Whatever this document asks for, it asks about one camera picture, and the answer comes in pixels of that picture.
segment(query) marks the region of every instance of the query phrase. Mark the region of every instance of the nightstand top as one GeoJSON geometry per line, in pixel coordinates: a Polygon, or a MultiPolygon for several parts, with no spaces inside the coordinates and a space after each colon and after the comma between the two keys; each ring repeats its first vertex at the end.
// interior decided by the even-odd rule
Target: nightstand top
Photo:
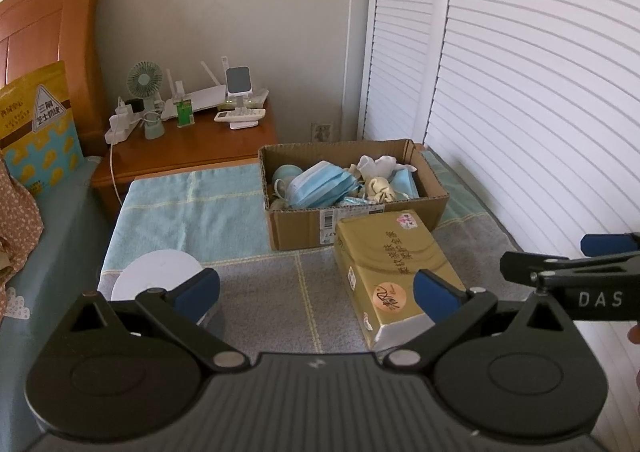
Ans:
{"type": "MultiPolygon", "coordinates": [[[[195,124],[178,128],[177,119],[164,121],[164,135],[145,139],[145,130],[137,126],[129,138],[113,146],[113,173],[116,183],[130,183],[153,172],[174,171],[208,163],[256,158],[263,145],[278,143],[273,112],[267,113],[256,127],[232,130],[227,122],[214,122],[216,110],[195,114],[195,124]]],[[[109,153],[95,170],[92,187],[111,183],[109,153]]]]}

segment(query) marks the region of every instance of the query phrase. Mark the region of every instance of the fan grille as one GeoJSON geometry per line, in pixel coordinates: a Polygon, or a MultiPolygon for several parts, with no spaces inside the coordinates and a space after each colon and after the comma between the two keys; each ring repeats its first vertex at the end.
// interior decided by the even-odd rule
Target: fan grille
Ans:
{"type": "Polygon", "coordinates": [[[127,75],[127,88],[137,98],[150,97],[160,89],[161,84],[162,70],[155,62],[143,60],[131,68],[127,75]]]}

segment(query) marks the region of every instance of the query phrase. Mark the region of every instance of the beige wall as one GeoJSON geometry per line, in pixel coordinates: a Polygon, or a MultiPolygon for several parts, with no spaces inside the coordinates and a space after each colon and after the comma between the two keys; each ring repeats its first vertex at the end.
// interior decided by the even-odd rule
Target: beige wall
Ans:
{"type": "MultiPolygon", "coordinates": [[[[270,89],[282,141],[308,140],[311,122],[333,122],[339,138],[343,95],[343,135],[352,137],[367,0],[351,1],[356,49],[346,58],[350,0],[102,0],[97,42],[108,99],[127,94],[127,71],[139,60],[171,68],[188,91],[210,86],[198,61],[221,78],[228,55],[270,89]]],[[[166,82],[161,91],[168,96],[166,82]]]]}

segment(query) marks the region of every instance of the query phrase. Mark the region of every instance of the cardboard box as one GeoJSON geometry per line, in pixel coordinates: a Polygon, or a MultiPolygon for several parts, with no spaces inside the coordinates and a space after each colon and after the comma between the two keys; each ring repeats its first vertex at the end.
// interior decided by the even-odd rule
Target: cardboard box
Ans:
{"type": "Polygon", "coordinates": [[[382,211],[413,209],[427,228],[433,230],[440,221],[449,199],[449,194],[411,140],[265,145],[258,152],[258,158],[271,248],[274,250],[331,245],[334,243],[338,220],[382,211]],[[414,180],[420,198],[373,206],[269,210],[273,191],[271,177],[279,166],[292,163],[305,171],[319,161],[326,160],[340,167],[349,167],[352,163],[358,163],[363,155],[373,159],[383,155],[394,156],[399,163],[410,163],[416,167],[418,170],[414,172],[414,180]]]}
{"type": "Polygon", "coordinates": [[[334,254],[373,351],[404,344],[433,326],[414,300],[418,270],[431,270],[465,289],[413,210],[341,220],[334,254]]]}

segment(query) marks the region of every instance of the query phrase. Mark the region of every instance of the barcode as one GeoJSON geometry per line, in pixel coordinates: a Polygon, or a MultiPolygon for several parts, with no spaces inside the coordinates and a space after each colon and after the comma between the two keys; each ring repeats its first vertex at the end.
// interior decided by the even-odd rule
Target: barcode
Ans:
{"type": "Polygon", "coordinates": [[[334,211],[324,213],[324,229],[331,230],[334,227],[334,211]]]}

